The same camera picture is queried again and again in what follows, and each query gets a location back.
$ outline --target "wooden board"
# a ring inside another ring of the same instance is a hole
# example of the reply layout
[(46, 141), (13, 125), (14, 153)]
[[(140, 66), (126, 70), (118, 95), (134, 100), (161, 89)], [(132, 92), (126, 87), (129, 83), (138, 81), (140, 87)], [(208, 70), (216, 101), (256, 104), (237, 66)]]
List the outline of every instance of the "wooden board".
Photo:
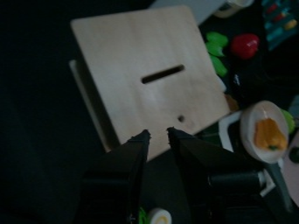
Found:
[(88, 17), (70, 26), (117, 141), (148, 129), (149, 159), (169, 148), (168, 127), (196, 133), (229, 112), (188, 7)]

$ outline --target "yellow food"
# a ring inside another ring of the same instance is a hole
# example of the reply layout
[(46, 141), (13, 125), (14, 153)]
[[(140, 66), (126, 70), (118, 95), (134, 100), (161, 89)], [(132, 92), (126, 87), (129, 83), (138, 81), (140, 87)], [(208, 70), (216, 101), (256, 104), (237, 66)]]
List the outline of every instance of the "yellow food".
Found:
[(256, 123), (255, 145), (264, 150), (284, 150), (287, 147), (285, 136), (277, 128), (276, 121), (271, 118)]

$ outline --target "green object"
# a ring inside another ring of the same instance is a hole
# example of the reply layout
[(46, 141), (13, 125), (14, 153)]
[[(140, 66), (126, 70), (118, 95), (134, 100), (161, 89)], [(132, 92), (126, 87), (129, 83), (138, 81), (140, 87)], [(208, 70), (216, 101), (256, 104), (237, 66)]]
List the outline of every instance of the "green object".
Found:
[(295, 119), (293, 116), (289, 114), (288, 111), (280, 109), (284, 115), (284, 120), (287, 123), (287, 127), (288, 127), (288, 134), (292, 134), (295, 131)]
[(138, 208), (138, 224), (148, 224), (145, 210), (141, 207)]
[(217, 56), (217, 57), (224, 56), (221, 52), (223, 48), (220, 45), (217, 45), (217, 43), (207, 42), (205, 47), (207, 47), (208, 53), (212, 54), (213, 56)]
[(223, 34), (215, 32), (215, 31), (209, 31), (209, 32), (207, 32), (207, 40), (208, 40), (212, 44), (215, 44), (215, 45), (217, 45), (217, 46), (220, 46), (220, 47), (227, 46), (228, 43), (229, 43), (229, 39), (228, 39), (228, 37), (224, 36)]
[(224, 77), (228, 73), (228, 69), (224, 67), (220, 59), (212, 55), (209, 55), (209, 59), (211, 59), (211, 64), (215, 68), (216, 74), (219, 75), (219, 77)]

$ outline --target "white plate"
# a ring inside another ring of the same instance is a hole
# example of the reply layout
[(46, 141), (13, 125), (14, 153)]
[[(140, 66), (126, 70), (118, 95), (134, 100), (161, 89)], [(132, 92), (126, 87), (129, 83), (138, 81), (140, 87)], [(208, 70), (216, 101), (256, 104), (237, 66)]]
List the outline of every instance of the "white plate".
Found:
[(256, 160), (273, 164), (277, 159), (285, 154), (284, 150), (263, 150), (255, 146), (255, 132), (256, 122), (263, 119), (271, 118), (275, 120), (277, 128), (284, 134), (285, 140), (288, 140), (288, 129), (285, 118), (280, 108), (271, 101), (260, 101), (248, 109), (244, 110), (240, 117), (240, 139), (245, 147), (247, 153)]

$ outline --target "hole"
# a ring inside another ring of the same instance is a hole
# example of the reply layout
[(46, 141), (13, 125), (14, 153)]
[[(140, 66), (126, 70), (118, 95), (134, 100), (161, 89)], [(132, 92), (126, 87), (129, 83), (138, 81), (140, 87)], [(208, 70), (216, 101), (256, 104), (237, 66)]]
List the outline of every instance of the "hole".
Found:
[(178, 115), (178, 116), (177, 116), (177, 120), (178, 120), (180, 123), (182, 123), (182, 121), (184, 121), (184, 116), (182, 116), (182, 115)]
[(178, 65), (178, 66), (170, 67), (170, 68), (162, 70), (161, 72), (157, 72), (157, 73), (153, 73), (153, 74), (149, 74), (148, 76), (145, 76), (141, 79), (141, 82), (144, 84), (146, 84), (148, 82), (160, 80), (161, 78), (164, 78), (164, 77), (166, 77), (169, 75), (177, 74), (182, 70), (184, 70), (184, 65)]

